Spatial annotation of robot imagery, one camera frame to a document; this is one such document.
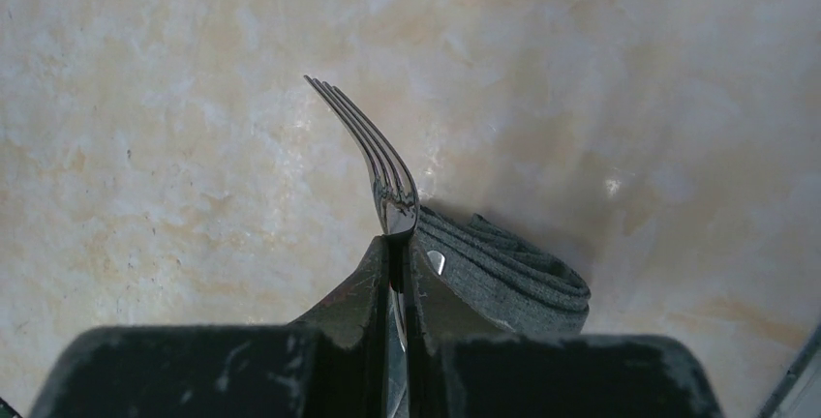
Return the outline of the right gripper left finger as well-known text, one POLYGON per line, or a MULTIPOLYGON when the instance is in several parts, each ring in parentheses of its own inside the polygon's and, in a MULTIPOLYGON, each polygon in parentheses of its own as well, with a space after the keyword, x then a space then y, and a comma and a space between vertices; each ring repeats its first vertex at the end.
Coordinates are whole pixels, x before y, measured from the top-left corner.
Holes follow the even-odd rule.
POLYGON ((381 417, 388 246, 282 325, 104 326, 47 377, 35 417, 381 417))

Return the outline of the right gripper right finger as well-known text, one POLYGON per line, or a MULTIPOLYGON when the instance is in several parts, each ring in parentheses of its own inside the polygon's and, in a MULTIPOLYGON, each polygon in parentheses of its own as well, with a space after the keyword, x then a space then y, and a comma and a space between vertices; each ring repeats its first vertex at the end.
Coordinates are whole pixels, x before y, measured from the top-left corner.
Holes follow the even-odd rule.
POLYGON ((503 330, 437 276, 417 241, 405 266, 413 417, 718 417, 700 362, 646 335, 503 330))

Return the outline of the grey cloth napkin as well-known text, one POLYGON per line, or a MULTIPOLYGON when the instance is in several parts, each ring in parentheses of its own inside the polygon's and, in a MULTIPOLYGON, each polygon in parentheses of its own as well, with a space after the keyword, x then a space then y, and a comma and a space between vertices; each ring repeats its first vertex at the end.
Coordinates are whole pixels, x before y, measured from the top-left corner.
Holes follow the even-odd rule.
POLYGON ((491 322, 528 336, 579 334, 591 290, 559 258, 474 214, 461 224, 423 206, 416 230, 427 252, 444 258, 441 278, 491 322))

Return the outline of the silver fork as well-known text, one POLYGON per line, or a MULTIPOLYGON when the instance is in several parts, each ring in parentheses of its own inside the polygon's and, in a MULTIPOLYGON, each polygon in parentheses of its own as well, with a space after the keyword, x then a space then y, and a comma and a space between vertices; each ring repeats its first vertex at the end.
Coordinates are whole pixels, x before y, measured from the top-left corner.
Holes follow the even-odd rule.
POLYGON ((395 148, 338 87, 305 75, 307 82, 334 111, 360 148, 369 170, 377 217, 388 247, 389 308, 394 319, 388 326, 388 373, 386 415, 408 417, 408 341, 405 314, 404 267, 410 258, 410 239, 418 223, 420 204, 417 188, 405 162, 395 148))

